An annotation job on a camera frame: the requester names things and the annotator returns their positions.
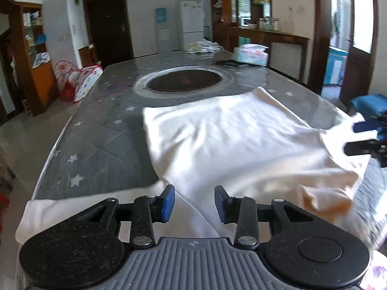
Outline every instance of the refrigerator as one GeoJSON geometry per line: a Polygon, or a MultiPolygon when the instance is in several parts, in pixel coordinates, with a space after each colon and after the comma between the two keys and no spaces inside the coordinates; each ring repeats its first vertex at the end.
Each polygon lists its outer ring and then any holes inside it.
{"type": "Polygon", "coordinates": [[[191,42],[204,38],[202,0],[181,0],[178,3],[180,49],[188,50],[191,42]]]}

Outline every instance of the white star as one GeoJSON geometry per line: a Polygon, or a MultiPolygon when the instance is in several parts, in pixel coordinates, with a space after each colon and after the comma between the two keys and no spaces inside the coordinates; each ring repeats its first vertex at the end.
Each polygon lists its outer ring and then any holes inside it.
{"type": "Polygon", "coordinates": [[[82,181],[83,179],[84,179],[84,177],[81,177],[79,174],[77,174],[74,178],[70,179],[70,181],[71,181],[70,187],[79,186],[79,182],[82,181]]]}
{"type": "Polygon", "coordinates": [[[71,162],[71,163],[73,163],[74,161],[76,161],[78,158],[77,158],[77,154],[75,154],[74,156],[70,156],[70,159],[69,160],[67,160],[67,162],[71,162]]]}

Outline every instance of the metal screw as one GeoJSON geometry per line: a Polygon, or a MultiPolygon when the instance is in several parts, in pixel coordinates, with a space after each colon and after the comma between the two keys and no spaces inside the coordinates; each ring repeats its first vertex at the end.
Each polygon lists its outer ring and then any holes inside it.
{"type": "Polygon", "coordinates": [[[257,243],[258,241],[255,237],[244,235],[243,237],[238,238],[238,242],[241,245],[251,246],[257,243]]]}
{"type": "Polygon", "coordinates": [[[139,236],[139,237],[135,237],[133,239],[133,243],[135,245],[139,245],[139,246],[147,246],[149,245],[150,243],[152,243],[152,239],[149,238],[149,237],[145,237],[143,235],[139,236]]]}

